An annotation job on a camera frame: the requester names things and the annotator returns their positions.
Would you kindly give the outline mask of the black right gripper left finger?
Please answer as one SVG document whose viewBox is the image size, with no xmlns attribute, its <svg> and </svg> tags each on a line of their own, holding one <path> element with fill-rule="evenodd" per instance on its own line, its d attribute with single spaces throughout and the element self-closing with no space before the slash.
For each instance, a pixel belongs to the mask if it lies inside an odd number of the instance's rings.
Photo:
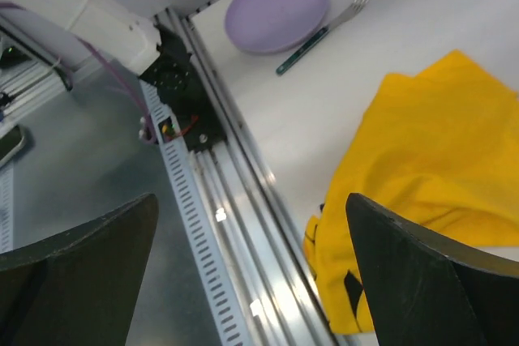
<svg viewBox="0 0 519 346">
<path fill-rule="evenodd" d="M 158 221 L 144 194 L 1 255 L 3 345 L 124 345 Z"/>
</svg>

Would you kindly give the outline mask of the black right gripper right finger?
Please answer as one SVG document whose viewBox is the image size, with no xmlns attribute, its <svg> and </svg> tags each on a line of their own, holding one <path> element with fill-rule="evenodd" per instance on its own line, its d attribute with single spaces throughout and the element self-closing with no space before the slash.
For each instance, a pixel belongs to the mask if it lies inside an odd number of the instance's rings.
<svg viewBox="0 0 519 346">
<path fill-rule="evenodd" d="M 345 213 L 381 345 L 516 345 L 518 263 L 406 220 L 362 194 Z"/>
</svg>

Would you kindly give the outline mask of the yellow Pikachu cloth placemat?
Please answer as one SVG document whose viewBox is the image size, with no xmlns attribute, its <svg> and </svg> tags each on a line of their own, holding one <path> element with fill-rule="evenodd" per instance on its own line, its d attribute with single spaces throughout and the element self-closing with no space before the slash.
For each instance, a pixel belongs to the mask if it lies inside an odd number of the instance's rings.
<svg viewBox="0 0 519 346">
<path fill-rule="evenodd" d="M 459 50 L 413 77 L 385 76 L 303 237 L 341 335 L 374 329 L 345 212 L 352 193 L 469 246 L 516 246 L 517 93 Z"/>
</svg>

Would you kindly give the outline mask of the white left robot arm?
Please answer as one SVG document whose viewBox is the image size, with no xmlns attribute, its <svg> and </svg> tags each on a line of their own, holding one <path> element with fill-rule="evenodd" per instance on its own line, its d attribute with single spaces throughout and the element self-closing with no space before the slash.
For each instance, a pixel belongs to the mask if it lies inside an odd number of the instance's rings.
<svg viewBox="0 0 519 346">
<path fill-rule="evenodd" d="M 136 75 L 160 56 L 154 24 L 114 0 L 7 0 L 117 59 Z"/>
</svg>

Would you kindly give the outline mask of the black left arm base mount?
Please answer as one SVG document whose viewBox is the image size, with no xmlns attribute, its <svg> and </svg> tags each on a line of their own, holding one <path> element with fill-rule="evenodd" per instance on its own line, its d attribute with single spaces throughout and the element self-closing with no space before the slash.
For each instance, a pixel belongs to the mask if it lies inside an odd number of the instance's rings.
<svg viewBox="0 0 519 346">
<path fill-rule="evenodd" d="M 182 38 L 161 24 L 156 27 L 159 57 L 139 78 L 152 85 L 161 103 L 171 109 L 187 149 L 205 151 L 225 141 L 226 133 Z"/>
</svg>

